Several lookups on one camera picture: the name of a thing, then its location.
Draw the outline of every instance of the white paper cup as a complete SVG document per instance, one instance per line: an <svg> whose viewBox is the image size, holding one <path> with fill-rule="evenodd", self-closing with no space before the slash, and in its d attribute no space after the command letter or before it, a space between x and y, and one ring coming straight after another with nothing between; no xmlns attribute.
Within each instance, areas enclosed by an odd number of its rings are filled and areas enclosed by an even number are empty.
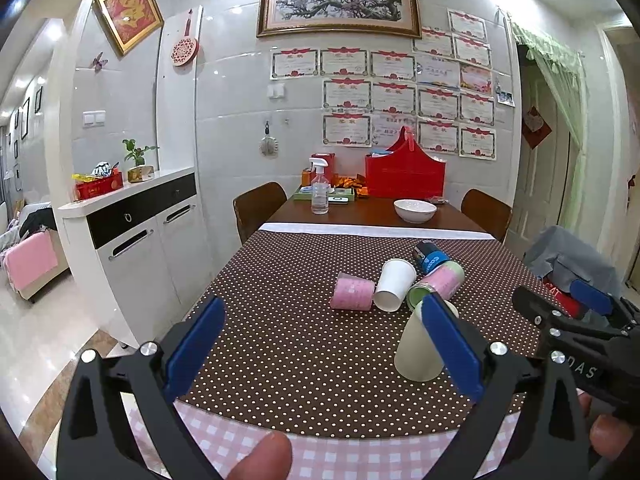
<svg viewBox="0 0 640 480"><path fill-rule="evenodd" d="M373 303L380 310L395 312L414 284L417 277L415 267L407 260L393 258L382 266L380 280L373 295Z"/></svg>
<svg viewBox="0 0 640 480"><path fill-rule="evenodd" d="M445 303L459 317L456 307L449 301ZM444 368L442 357L422 324L422 302L415 307L404 326L394 365L402 377L417 383L433 381Z"/></svg>

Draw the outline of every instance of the gold picture frame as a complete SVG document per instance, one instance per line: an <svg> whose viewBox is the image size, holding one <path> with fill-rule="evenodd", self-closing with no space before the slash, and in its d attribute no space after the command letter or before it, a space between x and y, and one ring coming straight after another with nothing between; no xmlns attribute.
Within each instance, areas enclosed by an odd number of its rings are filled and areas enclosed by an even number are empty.
<svg viewBox="0 0 640 480"><path fill-rule="evenodd" d="M336 0L260 0L256 36L347 31L422 37L418 0L362 0L358 8L353 7L353 0L348 3L349 6L341 6Z"/></svg>
<svg viewBox="0 0 640 480"><path fill-rule="evenodd" d="M94 0L94 4L120 56L164 25L156 0Z"/></svg>

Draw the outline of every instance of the black drawer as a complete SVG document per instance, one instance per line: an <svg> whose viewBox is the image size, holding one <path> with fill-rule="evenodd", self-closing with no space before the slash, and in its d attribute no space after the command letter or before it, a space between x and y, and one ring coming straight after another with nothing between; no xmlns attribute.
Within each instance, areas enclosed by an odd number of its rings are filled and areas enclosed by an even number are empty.
<svg viewBox="0 0 640 480"><path fill-rule="evenodd" d="M191 173L91 213L86 219L94 248L195 194L196 180Z"/></svg>

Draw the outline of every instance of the green curtain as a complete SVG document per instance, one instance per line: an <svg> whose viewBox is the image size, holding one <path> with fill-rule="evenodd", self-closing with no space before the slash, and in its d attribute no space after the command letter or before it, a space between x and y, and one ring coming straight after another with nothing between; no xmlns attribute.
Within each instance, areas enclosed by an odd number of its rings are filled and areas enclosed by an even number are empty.
<svg viewBox="0 0 640 480"><path fill-rule="evenodd" d="M574 232L584 195L587 157L586 78L580 54L542 32L533 32L511 16L515 40L529 47L527 59L535 60L564 117L578 151L572 177L571 194L565 197L560 225Z"/></svg>

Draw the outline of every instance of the brown tablecloth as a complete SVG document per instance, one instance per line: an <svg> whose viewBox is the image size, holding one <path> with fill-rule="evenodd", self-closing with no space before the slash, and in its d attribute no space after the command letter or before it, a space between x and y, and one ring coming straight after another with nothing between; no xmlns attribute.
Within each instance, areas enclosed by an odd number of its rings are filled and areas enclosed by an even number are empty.
<svg viewBox="0 0 640 480"><path fill-rule="evenodd" d="M393 358L410 311L329 308L339 272L377 281L417 238L258 231L212 284L226 323L184 402L256 426L322 437L383 438L458 428L470 404L444 371L413 383ZM466 273L452 298L489 340L533 355L537 331L511 307L518 285L546 293L494 240L436 240ZM511 411L522 400L514 397Z"/></svg>

